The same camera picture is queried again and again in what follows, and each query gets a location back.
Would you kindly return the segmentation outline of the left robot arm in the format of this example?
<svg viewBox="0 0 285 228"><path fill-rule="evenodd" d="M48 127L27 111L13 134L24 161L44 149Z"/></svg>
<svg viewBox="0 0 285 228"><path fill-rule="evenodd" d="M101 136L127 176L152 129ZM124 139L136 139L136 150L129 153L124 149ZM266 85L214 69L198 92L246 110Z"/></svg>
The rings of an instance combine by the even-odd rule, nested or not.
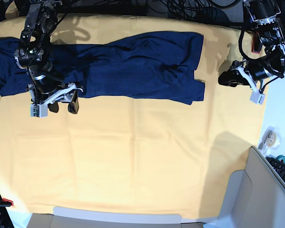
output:
<svg viewBox="0 0 285 228"><path fill-rule="evenodd" d="M252 90L262 94L266 84L285 76L285 30L279 14L281 10L274 0L245 0L244 22L238 40L241 61L233 61L228 71L218 77L222 86L249 86ZM250 58L243 50L244 33L251 26L255 28L252 52L258 53L262 49L265 55Z"/></svg>

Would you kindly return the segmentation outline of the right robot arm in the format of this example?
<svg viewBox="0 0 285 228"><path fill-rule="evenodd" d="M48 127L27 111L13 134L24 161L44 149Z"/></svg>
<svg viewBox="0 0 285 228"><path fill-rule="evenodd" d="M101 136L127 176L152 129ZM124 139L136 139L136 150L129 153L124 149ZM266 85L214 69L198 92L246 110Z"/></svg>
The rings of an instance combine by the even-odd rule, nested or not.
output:
<svg viewBox="0 0 285 228"><path fill-rule="evenodd" d="M68 111L77 114L78 92L84 88L78 82L65 84L50 60L50 37L60 20L57 11L70 8L72 0L32 0L21 33L19 46L14 53L17 66L25 69L32 82L27 91L31 96L30 115L46 117L48 112L57 113L60 102L68 105Z"/></svg>

